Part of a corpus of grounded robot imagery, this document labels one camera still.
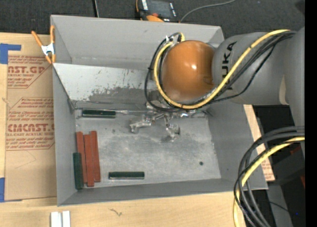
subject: orange spherical joint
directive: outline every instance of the orange spherical joint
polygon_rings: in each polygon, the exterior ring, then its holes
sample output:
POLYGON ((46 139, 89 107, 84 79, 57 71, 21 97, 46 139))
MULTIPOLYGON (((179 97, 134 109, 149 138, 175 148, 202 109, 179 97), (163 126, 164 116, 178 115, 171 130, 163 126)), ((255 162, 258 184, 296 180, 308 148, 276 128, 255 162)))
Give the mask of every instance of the orange spherical joint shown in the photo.
POLYGON ((214 88, 211 74, 213 48, 201 41, 175 44, 162 63, 162 89, 176 102, 196 101, 214 88))

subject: green rectangular bar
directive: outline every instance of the green rectangular bar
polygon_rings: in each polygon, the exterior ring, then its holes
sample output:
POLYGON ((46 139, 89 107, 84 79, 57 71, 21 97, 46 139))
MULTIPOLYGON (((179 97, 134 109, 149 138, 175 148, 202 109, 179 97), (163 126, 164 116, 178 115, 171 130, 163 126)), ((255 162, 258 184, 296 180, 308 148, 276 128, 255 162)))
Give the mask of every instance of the green rectangular bar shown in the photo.
POLYGON ((109 172, 109 179, 144 179, 144 171, 113 171, 109 172))
POLYGON ((73 153, 73 163, 74 163, 74 177, 75 177, 75 188, 77 190, 83 189, 84 179, 83 179, 83 168, 81 164, 81 154, 76 152, 73 153))
POLYGON ((90 118, 115 118, 115 111, 83 109, 82 116, 90 118))

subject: black electronic device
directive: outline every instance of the black electronic device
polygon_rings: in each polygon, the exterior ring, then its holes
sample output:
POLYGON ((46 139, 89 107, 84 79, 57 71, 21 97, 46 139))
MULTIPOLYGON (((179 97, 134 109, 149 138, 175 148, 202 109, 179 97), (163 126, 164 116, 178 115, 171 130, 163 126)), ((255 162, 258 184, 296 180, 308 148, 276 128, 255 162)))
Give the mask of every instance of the black electronic device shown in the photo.
POLYGON ((136 11, 144 21, 179 22, 172 2, 136 0, 136 11))

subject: red wooden block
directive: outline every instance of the red wooden block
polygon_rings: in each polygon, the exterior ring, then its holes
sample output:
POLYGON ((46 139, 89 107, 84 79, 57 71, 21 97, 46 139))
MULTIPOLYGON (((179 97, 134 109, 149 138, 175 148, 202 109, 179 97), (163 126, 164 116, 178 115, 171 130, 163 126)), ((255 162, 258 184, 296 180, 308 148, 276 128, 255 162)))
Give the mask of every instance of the red wooden block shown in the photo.
POLYGON ((86 167, 87 167, 87 186, 95 186, 94 181, 94 166, 93 166, 93 152, 91 146, 91 136, 90 134, 84 135, 85 143, 85 155, 86 155, 86 167))
POLYGON ((84 135, 82 132, 76 133, 77 151, 81 154, 81 165, 83 167, 84 183, 87 183, 86 156, 84 146, 84 135))
POLYGON ((95 179, 95 182, 100 182, 101 175, 100 175, 97 131, 91 131, 90 135, 91 135, 92 151, 93 151, 94 179, 95 179))

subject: blue tape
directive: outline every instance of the blue tape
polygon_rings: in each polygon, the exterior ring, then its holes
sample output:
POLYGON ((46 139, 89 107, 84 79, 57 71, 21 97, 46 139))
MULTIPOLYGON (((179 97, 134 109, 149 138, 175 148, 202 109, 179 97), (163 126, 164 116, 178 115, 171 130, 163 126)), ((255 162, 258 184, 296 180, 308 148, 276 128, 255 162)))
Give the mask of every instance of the blue tape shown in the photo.
POLYGON ((0 178, 0 202, 4 202, 4 177, 0 178))
POLYGON ((8 64, 8 51, 20 51, 21 45, 0 44, 0 64, 8 64))

